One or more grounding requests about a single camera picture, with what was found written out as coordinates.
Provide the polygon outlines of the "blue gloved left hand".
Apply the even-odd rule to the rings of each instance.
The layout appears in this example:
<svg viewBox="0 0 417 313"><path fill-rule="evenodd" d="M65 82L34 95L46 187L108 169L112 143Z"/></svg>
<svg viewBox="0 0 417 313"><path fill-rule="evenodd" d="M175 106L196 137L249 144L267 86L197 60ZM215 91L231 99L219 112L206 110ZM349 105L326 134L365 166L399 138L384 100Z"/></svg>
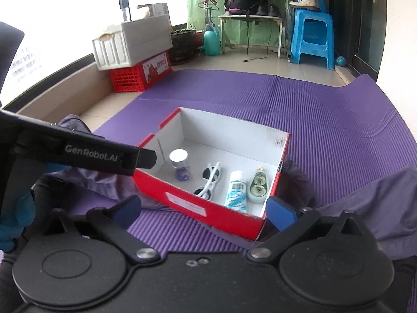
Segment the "blue gloved left hand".
<svg viewBox="0 0 417 313"><path fill-rule="evenodd" d="M12 252L23 230L35 219L33 196L28 193L19 198L14 207L1 218L1 251Z"/></svg>

